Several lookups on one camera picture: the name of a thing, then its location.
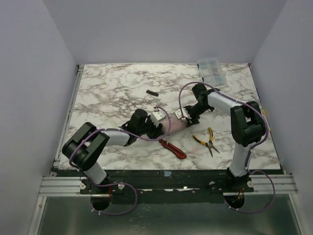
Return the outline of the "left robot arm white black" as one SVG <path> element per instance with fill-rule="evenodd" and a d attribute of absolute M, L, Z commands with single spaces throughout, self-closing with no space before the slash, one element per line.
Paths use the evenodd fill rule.
<path fill-rule="evenodd" d="M 107 173 L 98 163 L 106 146 L 129 146 L 143 135 L 145 141 L 153 141 L 164 135 L 161 121 L 166 118 L 164 111 L 156 108 L 148 114 L 137 109 L 129 121 L 119 128 L 98 129 L 91 122 L 84 123 L 64 144 L 62 154 L 69 159 L 72 167 L 83 172 L 96 184 L 101 184 Z"/>

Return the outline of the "pink zippered umbrella case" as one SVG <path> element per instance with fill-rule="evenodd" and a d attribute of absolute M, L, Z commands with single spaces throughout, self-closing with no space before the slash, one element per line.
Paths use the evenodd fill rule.
<path fill-rule="evenodd" d="M 187 121 L 181 121 L 176 117 L 171 117 L 170 120 L 164 120 L 161 122 L 163 132 L 168 135 L 175 134 L 187 127 Z"/>

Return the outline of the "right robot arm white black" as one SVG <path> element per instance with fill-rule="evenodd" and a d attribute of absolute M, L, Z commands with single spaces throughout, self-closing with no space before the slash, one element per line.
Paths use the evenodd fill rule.
<path fill-rule="evenodd" d="M 245 103 L 232 98 L 219 89 L 203 82 L 190 82 L 197 100 L 193 106 L 183 107 L 179 92 L 177 118 L 187 121 L 188 126 L 199 124 L 200 115 L 215 109 L 230 116 L 231 134 L 235 150 L 230 166 L 226 170 L 225 184 L 228 188 L 241 185 L 250 175 L 249 163 L 252 151 L 266 141 L 269 127 L 256 101 Z"/>

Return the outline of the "small black comb piece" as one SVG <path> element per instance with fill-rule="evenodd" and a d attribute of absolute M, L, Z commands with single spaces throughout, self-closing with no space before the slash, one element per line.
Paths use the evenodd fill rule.
<path fill-rule="evenodd" d="M 158 97 L 158 95 L 159 95 L 157 92 L 153 92 L 151 90 L 147 90 L 146 93 L 149 94 L 149 95 L 156 96 L 156 97 Z"/>

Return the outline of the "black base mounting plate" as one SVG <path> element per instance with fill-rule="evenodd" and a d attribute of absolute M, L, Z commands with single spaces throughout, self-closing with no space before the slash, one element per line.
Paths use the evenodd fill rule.
<path fill-rule="evenodd" d="M 83 196 L 113 204 L 223 203 L 224 196 L 253 192 L 251 178 L 232 180 L 226 170 L 108 170 L 95 186 L 82 179 Z"/>

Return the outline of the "blue tape piece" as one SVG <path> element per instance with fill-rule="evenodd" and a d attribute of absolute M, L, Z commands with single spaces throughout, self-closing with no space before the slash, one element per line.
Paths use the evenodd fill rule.
<path fill-rule="evenodd" d="M 171 171 L 164 171 L 163 173 L 164 173 L 164 176 L 165 176 L 165 177 L 170 177 L 171 174 L 172 174 Z"/>

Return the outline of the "red black utility knife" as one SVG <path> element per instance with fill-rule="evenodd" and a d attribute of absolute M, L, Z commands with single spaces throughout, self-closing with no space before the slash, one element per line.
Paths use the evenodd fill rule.
<path fill-rule="evenodd" d="M 183 160 L 186 159 L 186 154 L 180 150 L 179 148 L 177 148 L 176 146 L 174 146 L 173 144 L 169 143 L 166 140 L 159 140 L 159 143 L 167 150 L 169 150 L 170 152 L 172 152 L 178 159 Z"/>

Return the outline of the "clear plastic screw box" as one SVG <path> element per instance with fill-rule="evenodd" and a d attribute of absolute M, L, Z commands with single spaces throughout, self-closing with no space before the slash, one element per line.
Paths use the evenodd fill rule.
<path fill-rule="evenodd" d="M 217 58 L 198 60 L 197 66 L 204 83 L 214 87 L 226 84 L 226 77 Z"/>

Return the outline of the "aluminium frame rail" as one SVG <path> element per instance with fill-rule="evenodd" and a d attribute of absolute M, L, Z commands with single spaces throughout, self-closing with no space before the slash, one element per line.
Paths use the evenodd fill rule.
<path fill-rule="evenodd" d="M 39 189 L 39 196 L 103 196 L 110 193 L 121 194 L 135 188 L 139 194 L 145 192 L 199 192 L 221 193 L 233 196 L 242 192 L 245 195 L 296 194 L 298 188 L 292 175 L 252 175 L 242 186 L 227 189 L 222 180 L 206 177 L 171 175 L 165 177 L 116 177 L 112 189 L 99 188 L 84 177 L 44 177 Z"/>

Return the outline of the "yellow black needle-nose pliers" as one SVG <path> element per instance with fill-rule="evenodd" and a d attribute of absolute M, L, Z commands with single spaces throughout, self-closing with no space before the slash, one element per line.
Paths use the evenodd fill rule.
<path fill-rule="evenodd" d="M 214 149 L 217 153 L 219 153 L 218 149 L 214 146 L 213 144 L 213 131 L 211 129 L 211 127 L 208 127 L 208 132 L 209 132 L 209 141 L 205 142 L 205 141 L 201 141 L 199 140 L 195 135 L 192 135 L 192 138 L 199 144 L 206 146 L 209 149 L 210 155 L 211 157 L 213 157 L 213 152 L 212 149 Z"/>

